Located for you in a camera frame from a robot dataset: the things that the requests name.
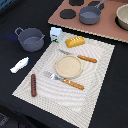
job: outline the yellow toy food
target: yellow toy food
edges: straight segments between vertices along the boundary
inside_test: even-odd
[[[82,36],[76,36],[76,37],[67,39],[66,44],[68,48],[72,48],[78,45],[85,44],[85,40],[83,39]]]

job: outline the placemat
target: placemat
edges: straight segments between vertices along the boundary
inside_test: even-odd
[[[75,36],[77,35],[63,32],[63,38],[60,43],[51,43],[12,95],[50,112],[79,128],[87,128],[114,46],[101,41],[84,38],[84,45],[68,48],[65,40]],[[72,79],[73,82],[82,84],[85,87],[84,90],[77,89],[57,80],[51,80],[43,75],[43,71],[50,71],[57,75],[55,62],[64,56],[57,49],[97,59],[97,63],[81,60],[83,71],[80,76]],[[31,96],[31,74],[33,73],[36,74],[36,97]]]

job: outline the wooden utensil handle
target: wooden utensil handle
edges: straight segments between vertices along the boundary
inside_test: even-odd
[[[66,83],[66,84],[69,84],[69,85],[71,85],[71,86],[73,86],[73,87],[79,88],[79,89],[81,89],[81,90],[84,89],[84,86],[83,86],[83,85],[77,84],[77,83],[72,82],[72,81],[70,81],[70,80],[63,79],[63,82]]]
[[[78,55],[77,57],[82,59],[82,60],[90,61],[90,62],[93,62],[93,63],[97,62],[97,60],[93,59],[93,58],[89,58],[89,57],[85,57],[85,56],[81,56],[81,55]]]
[[[31,75],[31,95],[35,97],[37,95],[36,92],[36,76],[35,74]]]

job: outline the dark background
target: dark background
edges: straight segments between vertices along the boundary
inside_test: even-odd
[[[76,128],[72,124],[12,96],[51,43],[50,29],[53,25],[48,24],[48,19],[62,1],[16,0],[0,11],[0,105],[30,116],[51,128]],[[41,30],[45,35],[44,47],[33,53],[23,50],[15,34],[15,29],[18,27]],[[128,128],[128,44],[67,28],[62,28],[62,30],[115,45],[89,128]],[[29,66],[12,74],[10,68],[25,57],[30,59]]]

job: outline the sausage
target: sausage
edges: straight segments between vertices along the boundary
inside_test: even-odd
[[[32,95],[32,97],[35,97],[37,95],[37,92],[36,92],[36,76],[35,76],[35,74],[31,75],[31,95]]]

